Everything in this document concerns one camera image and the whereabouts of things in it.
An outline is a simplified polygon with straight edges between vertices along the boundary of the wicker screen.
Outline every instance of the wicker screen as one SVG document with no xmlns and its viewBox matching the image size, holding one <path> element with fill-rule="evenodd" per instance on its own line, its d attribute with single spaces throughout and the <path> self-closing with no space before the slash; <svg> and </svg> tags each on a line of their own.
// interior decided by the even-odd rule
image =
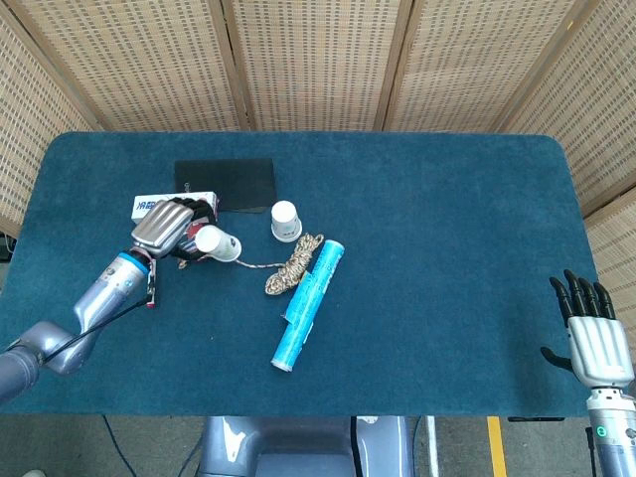
<svg viewBox="0 0 636 477">
<path fill-rule="evenodd" d="M 635 65 L 636 2 L 602 1 L 508 128 L 561 142 L 585 212 L 636 172 Z"/>
<path fill-rule="evenodd" d="M 257 127 L 373 127 L 398 0 L 231 1 Z"/>
<path fill-rule="evenodd" d="M 49 143 L 90 126 L 0 7 L 0 231 L 17 237 Z"/>
<path fill-rule="evenodd" d="M 387 127 L 485 131 L 573 0 L 428 0 Z"/>
<path fill-rule="evenodd" d="M 587 235 L 599 280 L 636 349 L 636 189 L 591 215 Z"/>
<path fill-rule="evenodd" d="M 106 126 L 238 129 L 206 0 L 10 0 Z"/>
</svg>

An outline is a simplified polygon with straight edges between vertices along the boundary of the blue table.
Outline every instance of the blue table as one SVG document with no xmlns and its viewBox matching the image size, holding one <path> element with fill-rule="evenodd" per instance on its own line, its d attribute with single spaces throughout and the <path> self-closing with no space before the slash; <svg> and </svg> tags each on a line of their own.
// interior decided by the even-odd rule
<svg viewBox="0 0 636 477">
<path fill-rule="evenodd" d="M 548 277 L 594 267 L 562 149 L 543 136 L 71 133 L 37 181 L 0 301 L 10 343 L 72 307 L 131 244 L 133 197 L 173 191 L 179 159 L 270 157 L 280 199 L 345 255 L 294 371 L 269 360 L 291 294 L 270 270 L 159 264 L 158 300 L 105 330 L 84 368 L 44 371 L 4 412 L 584 413 Z M 269 214 L 221 214 L 242 259 L 284 261 Z"/>
</svg>

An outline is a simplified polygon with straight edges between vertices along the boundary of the cord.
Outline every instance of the cord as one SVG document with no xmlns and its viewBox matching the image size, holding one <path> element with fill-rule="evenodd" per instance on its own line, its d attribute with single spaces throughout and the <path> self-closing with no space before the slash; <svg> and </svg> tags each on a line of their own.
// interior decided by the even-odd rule
<svg viewBox="0 0 636 477">
<path fill-rule="evenodd" d="M 351 436 L 351 450 L 354 455 L 354 467 L 356 469 L 356 477 L 365 477 L 362 471 L 362 461 L 360 460 L 360 448 L 358 447 L 358 418 L 354 415 L 351 416 L 351 429 L 349 431 Z"/>
<path fill-rule="evenodd" d="M 419 459 L 417 459 L 417 454 L 418 452 L 416 452 L 416 443 L 417 443 L 417 436 L 419 435 L 419 424 L 421 423 L 421 419 L 422 416 L 417 418 L 417 423 L 415 424 L 415 431 L 413 432 L 413 443 L 411 446 L 412 452 L 413 452 L 413 473 L 415 474 L 415 477 L 419 477 L 419 469 L 415 468 L 415 465 L 417 462 L 419 462 Z"/>
<path fill-rule="evenodd" d="M 144 298 L 142 298 L 141 300 L 137 301 L 136 303 L 130 305 L 128 308 L 126 308 L 123 311 L 120 311 L 119 313 L 115 313 L 114 315 L 112 315 L 110 318 L 105 319 L 104 321 L 102 321 L 101 323 L 99 323 L 98 325 L 93 326 L 92 328 L 87 329 L 86 331 L 84 331 L 83 333 L 79 333 L 77 336 L 75 336 L 74 338 L 71 338 L 70 340 L 66 341 L 60 348 L 58 348 L 56 351 L 54 351 L 53 353 L 51 353 L 50 355 L 46 356 L 44 358 L 44 360 L 42 361 L 43 364 L 48 363 L 50 360 L 52 360 L 55 356 L 57 356 L 59 353 L 61 353 L 62 351 L 70 348 L 72 345 L 74 345 L 76 342 L 78 342 L 79 340 L 81 340 L 83 337 L 89 335 L 90 333 L 93 333 L 97 330 L 100 330 L 102 328 L 105 328 L 106 326 L 108 326 L 110 323 L 112 323 L 113 321 L 115 321 L 118 318 L 121 318 L 123 315 L 125 315 L 126 313 L 134 310 L 135 308 L 139 308 L 140 306 L 144 306 L 146 303 L 148 303 L 149 301 L 149 297 L 145 296 Z"/>
<path fill-rule="evenodd" d="M 117 439 L 115 439 L 115 434 L 112 431 L 112 427 L 110 427 L 108 418 L 105 416 L 105 414 L 102 414 L 101 417 L 103 418 L 103 423 L 106 424 L 106 429 L 108 429 L 110 440 L 112 441 L 112 444 L 115 446 L 115 450 L 119 454 L 119 457 L 121 457 L 121 460 L 123 461 L 123 463 L 126 464 L 126 467 L 128 467 L 128 470 L 130 471 L 130 475 L 132 475 L 132 477 L 137 477 L 137 473 L 134 471 L 134 469 L 130 465 L 130 462 L 128 462 L 128 459 L 126 459 L 126 457 L 123 455 L 123 452 L 121 452 L 121 449 L 119 448 L 119 444 L 117 444 Z"/>
<path fill-rule="evenodd" d="M 201 443 L 202 442 L 203 442 L 203 433 L 199 436 L 199 440 L 197 441 L 195 446 L 190 451 L 190 454 L 188 454 L 188 457 L 186 457 L 186 460 L 183 461 L 183 464 L 181 465 L 181 469 L 179 470 L 179 473 L 177 474 L 177 477 L 181 477 L 183 475 L 183 473 L 186 470 L 186 467 L 188 467 L 188 464 L 190 463 L 192 458 L 197 453 L 197 450 L 199 450 L 199 447 L 201 447 Z"/>
<path fill-rule="evenodd" d="M 585 428 L 587 434 L 587 448 L 589 449 L 589 462 L 592 466 L 592 477 L 596 477 L 596 458 L 594 456 L 594 434 L 591 427 Z"/>
<path fill-rule="evenodd" d="M 4 244 L 5 244 L 5 246 L 7 247 L 7 250 L 9 250 L 9 253 L 13 254 L 13 252 L 14 252 L 15 248 L 11 248 L 11 247 L 9 246 L 9 241 L 7 240 L 7 235 L 6 235 L 6 234 L 3 234 L 3 236 L 4 236 Z"/>
<path fill-rule="evenodd" d="M 320 246 L 324 239 L 322 234 L 316 237 L 305 234 L 298 240 L 294 253 L 285 263 L 251 265 L 239 260 L 235 260 L 235 262 L 247 268 L 279 267 L 280 269 L 267 278 L 265 282 L 265 293 L 268 295 L 279 295 L 300 283 L 302 275 L 305 273 L 307 266 L 309 266 L 314 250 Z"/>
</svg>

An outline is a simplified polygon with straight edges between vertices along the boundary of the tangled rope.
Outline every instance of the tangled rope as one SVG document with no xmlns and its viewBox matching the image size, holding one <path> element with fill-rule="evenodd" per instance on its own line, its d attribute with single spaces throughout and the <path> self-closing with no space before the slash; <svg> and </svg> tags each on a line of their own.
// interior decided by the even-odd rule
<svg viewBox="0 0 636 477">
<path fill-rule="evenodd" d="M 247 268 L 279 268 L 265 282 L 265 293 L 268 295 L 279 295 L 300 283 L 300 279 L 311 261 L 314 250 L 320 246 L 324 239 L 322 234 L 316 237 L 305 234 L 298 240 L 294 253 L 285 263 L 252 265 L 240 260 L 236 260 L 236 263 Z"/>
</svg>

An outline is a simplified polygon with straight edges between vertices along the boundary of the white paper cup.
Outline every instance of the white paper cup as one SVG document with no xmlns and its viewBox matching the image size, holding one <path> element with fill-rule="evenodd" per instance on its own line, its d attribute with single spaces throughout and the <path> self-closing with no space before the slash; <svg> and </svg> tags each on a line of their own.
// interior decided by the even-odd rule
<svg viewBox="0 0 636 477">
<path fill-rule="evenodd" d="M 302 223 L 289 201 L 278 201 L 271 208 L 271 232 L 280 241 L 295 241 L 302 234 Z"/>
<path fill-rule="evenodd" d="M 218 261 L 234 261 L 239 258 L 241 251 L 238 238 L 215 226 L 201 227 L 195 235 L 195 245 L 198 250 Z"/>
</svg>

